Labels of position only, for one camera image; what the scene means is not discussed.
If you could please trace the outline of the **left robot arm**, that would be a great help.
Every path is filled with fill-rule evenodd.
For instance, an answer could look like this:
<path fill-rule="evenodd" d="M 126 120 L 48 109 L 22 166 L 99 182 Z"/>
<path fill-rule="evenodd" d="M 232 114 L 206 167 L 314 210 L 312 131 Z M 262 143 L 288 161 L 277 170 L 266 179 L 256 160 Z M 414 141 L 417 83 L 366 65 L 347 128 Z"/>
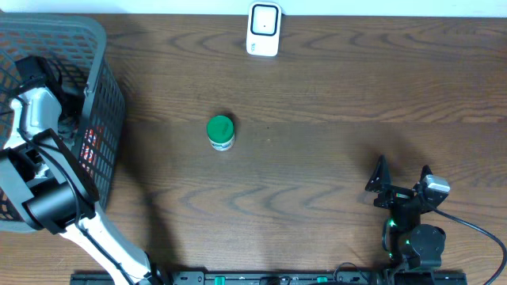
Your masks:
<path fill-rule="evenodd" d="M 1 152 L 1 190 L 21 222 L 85 250 L 115 284 L 171 284 L 103 212 L 89 171 L 58 135 L 59 121 L 80 115 L 84 100 L 63 91 L 63 77 L 43 57 L 15 62 L 21 84 L 10 92 L 13 126 Z"/>

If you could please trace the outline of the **green lid jar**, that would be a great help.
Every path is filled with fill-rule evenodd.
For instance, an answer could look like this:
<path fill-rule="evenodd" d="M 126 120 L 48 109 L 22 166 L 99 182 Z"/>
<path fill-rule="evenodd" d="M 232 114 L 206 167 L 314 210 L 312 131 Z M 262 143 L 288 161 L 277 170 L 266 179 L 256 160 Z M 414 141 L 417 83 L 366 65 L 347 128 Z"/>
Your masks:
<path fill-rule="evenodd" d="M 234 124 L 227 116 L 214 116 L 208 121 L 207 135 L 215 150 L 229 150 L 235 141 Z"/>

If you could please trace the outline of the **red orange snack bar wrapper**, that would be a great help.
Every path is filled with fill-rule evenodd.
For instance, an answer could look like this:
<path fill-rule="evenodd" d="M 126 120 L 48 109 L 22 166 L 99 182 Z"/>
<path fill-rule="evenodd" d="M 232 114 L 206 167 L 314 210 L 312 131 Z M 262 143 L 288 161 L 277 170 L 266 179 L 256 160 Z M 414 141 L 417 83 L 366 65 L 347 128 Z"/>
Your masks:
<path fill-rule="evenodd" d="M 88 128 L 85 132 L 79 161 L 85 171 L 91 176 L 94 176 L 94 166 L 97 165 L 99 158 L 99 150 L 101 147 L 102 135 L 104 128 L 102 126 Z"/>

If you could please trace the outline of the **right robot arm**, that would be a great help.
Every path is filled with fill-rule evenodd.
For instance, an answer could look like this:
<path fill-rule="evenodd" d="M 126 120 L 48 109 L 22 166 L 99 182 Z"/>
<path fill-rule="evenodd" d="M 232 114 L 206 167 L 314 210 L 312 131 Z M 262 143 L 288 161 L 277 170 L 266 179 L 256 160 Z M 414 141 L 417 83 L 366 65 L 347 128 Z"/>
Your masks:
<path fill-rule="evenodd" d="M 412 188 L 395 186 L 387 159 L 381 155 L 365 190 L 377 195 L 374 206 L 390 212 L 382 236 L 383 248 L 391 259 L 391 267 L 383 271 L 385 283 L 415 284 L 419 272 L 424 284 L 434 284 L 433 269 L 441 266 L 446 233 L 440 227 L 423 224 L 421 216 L 434 211 L 448 197 L 450 184 L 426 165 Z"/>

